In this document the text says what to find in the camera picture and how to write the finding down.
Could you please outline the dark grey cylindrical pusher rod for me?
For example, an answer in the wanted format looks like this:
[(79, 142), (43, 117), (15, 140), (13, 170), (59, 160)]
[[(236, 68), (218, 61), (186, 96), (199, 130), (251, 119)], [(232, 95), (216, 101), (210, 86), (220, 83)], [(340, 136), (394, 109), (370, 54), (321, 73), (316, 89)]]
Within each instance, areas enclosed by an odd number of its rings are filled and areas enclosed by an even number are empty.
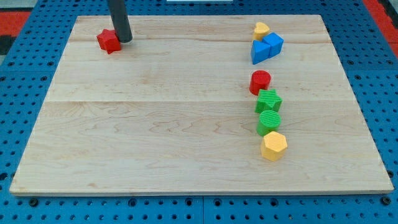
[(128, 19), (125, 0), (107, 0), (116, 36), (121, 43), (132, 41), (132, 31)]

